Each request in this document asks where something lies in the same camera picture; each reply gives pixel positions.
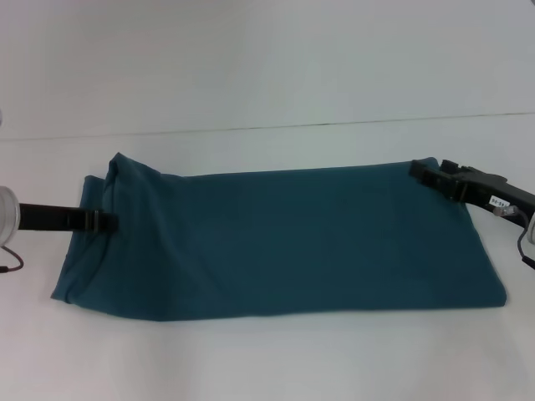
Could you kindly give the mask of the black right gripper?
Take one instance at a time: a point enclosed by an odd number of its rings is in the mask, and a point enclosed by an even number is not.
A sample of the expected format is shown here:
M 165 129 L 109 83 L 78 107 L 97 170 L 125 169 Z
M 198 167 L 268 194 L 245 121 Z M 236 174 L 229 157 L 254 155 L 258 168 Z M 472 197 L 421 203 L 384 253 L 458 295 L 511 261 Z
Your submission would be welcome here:
M 516 206 L 527 216 L 527 221 L 521 216 L 506 216 L 505 219 L 518 226 L 529 226 L 533 217 L 533 194 L 510 185 L 500 175 L 458 165 L 451 160 L 443 160 L 440 170 L 433 170 L 421 161 L 412 160 L 409 175 L 444 197 L 489 212 L 496 207 Z

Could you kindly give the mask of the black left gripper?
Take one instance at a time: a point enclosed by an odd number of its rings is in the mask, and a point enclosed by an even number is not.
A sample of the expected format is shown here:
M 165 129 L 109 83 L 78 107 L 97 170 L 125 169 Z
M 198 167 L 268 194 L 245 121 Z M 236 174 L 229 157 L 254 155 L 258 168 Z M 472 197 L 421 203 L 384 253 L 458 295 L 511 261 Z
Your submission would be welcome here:
M 118 216 L 80 208 L 21 204 L 18 229 L 23 231 L 116 231 Z

